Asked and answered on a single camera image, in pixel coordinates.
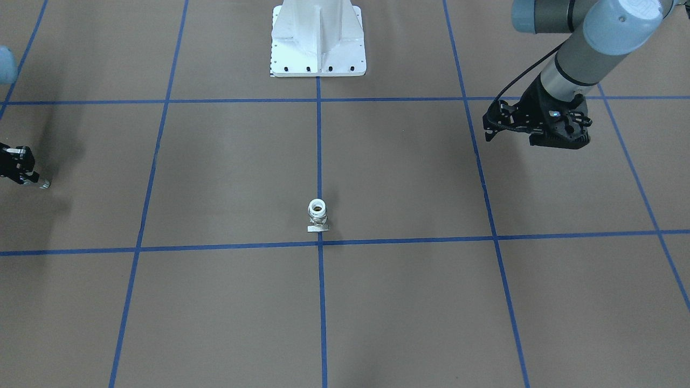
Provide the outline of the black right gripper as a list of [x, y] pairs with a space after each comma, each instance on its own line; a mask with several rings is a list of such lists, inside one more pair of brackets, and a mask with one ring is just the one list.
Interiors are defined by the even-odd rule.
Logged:
[[1, 175], [21, 185], [38, 184], [40, 174], [35, 171], [35, 157], [30, 147], [14, 147], [1, 143]]

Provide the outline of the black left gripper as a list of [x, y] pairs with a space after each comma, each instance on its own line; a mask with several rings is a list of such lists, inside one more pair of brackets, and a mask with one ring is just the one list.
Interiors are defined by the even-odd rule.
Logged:
[[548, 110], [588, 110], [585, 88], [587, 85], [567, 77], [558, 81], [556, 77], [542, 74], [515, 104], [497, 95], [482, 118], [486, 142], [502, 131], [527, 133], [529, 137], [538, 131]]

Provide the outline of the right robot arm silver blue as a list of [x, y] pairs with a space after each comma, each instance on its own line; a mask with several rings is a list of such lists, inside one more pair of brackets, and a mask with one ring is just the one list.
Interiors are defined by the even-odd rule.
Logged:
[[[1, 46], [1, 84], [17, 80], [19, 69], [13, 52]], [[1, 177], [20, 185], [37, 184], [40, 174], [35, 171], [35, 157], [29, 147], [11, 147], [1, 143]]]

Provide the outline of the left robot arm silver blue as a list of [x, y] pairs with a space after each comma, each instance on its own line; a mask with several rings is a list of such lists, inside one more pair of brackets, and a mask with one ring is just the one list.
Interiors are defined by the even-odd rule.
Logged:
[[514, 1], [513, 27], [566, 33], [542, 57], [547, 65], [515, 104], [496, 96], [483, 115], [485, 139], [527, 133], [533, 147], [579, 149], [590, 143], [586, 94], [642, 47], [678, 1]]

